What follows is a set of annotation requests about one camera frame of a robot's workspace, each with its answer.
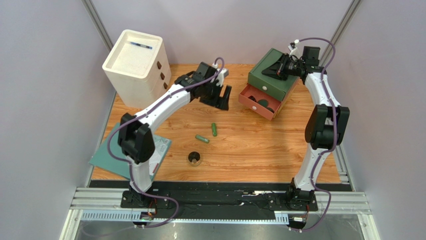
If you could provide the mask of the green top drawer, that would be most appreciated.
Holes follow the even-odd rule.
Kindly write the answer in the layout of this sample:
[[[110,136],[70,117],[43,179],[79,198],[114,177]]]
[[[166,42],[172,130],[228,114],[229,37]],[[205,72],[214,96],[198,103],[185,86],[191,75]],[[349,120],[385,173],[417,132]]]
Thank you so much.
[[[289,80],[279,80],[263,74],[248,74],[248,84],[282,102],[293,85]]]

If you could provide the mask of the black round jar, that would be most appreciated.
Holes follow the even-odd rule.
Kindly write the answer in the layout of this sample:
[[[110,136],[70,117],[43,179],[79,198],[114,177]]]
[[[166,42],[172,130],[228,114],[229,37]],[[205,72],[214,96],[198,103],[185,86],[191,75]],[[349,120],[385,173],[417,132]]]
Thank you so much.
[[[251,101],[253,101],[255,103],[257,102],[256,98],[254,96],[252,96],[252,95],[249,96],[248,99],[250,99]]]

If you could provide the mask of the dark green round compact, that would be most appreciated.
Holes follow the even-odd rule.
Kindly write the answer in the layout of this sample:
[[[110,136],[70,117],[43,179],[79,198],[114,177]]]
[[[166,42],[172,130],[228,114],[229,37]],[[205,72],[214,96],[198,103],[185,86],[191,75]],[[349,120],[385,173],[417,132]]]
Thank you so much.
[[[269,102],[266,99],[261,99],[257,102],[259,105],[261,105],[264,108],[267,108],[269,106]]]

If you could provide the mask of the red drawer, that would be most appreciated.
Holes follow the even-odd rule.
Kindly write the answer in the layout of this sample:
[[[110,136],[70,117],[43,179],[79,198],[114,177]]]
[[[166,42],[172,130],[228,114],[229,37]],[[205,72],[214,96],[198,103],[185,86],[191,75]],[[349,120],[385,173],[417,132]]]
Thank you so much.
[[[238,101],[267,120],[274,119],[281,111],[284,102],[267,95],[254,86],[247,84],[238,95]]]

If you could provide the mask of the light green lipstick tube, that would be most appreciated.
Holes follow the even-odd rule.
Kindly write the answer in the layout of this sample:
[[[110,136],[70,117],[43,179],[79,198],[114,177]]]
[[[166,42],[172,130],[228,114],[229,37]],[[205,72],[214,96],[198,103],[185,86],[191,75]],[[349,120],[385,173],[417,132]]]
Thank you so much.
[[[204,137],[204,136],[201,136],[201,135],[199,135],[199,134],[196,134],[196,135],[195,135],[195,138],[196,138],[197,140],[199,140],[199,141],[203,142],[203,143],[206,143],[206,144],[208,144],[208,143],[210,142],[210,140],[209,140],[208,138],[206,138],[206,137]]]

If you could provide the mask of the gold mirrored round tin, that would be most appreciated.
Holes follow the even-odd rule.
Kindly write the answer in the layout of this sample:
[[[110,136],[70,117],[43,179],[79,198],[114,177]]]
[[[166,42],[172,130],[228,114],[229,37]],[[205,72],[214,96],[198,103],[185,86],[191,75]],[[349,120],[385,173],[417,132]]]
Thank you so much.
[[[197,151],[192,151],[188,154],[188,162],[191,166],[196,167],[199,166],[202,162],[201,155]]]

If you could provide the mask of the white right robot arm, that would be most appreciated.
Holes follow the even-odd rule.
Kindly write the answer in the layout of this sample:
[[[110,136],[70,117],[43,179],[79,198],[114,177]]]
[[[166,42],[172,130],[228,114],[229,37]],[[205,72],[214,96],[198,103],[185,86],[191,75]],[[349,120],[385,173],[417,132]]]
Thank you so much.
[[[302,166],[286,191],[286,202],[309,205],[315,196],[316,180],[326,158],[343,140],[350,111],[335,99],[324,67],[319,65],[319,47],[305,46],[301,57],[283,53],[262,74],[285,81],[299,77],[307,87],[314,109],[305,128],[307,152]]]

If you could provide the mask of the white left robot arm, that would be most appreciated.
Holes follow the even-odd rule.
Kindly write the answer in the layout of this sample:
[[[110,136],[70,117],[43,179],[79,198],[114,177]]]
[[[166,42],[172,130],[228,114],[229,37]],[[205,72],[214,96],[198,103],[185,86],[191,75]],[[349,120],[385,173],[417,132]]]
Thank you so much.
[[[130,189],[145,195],[152,186],[150,161],[155,152],[154,133],[180,108],[198,99],[227,111],[231,86],[224,86],[227,68],[201,62],[195,71],[179,76],[170,89],[145,110],[121,117],[117,143],[129,164]]]

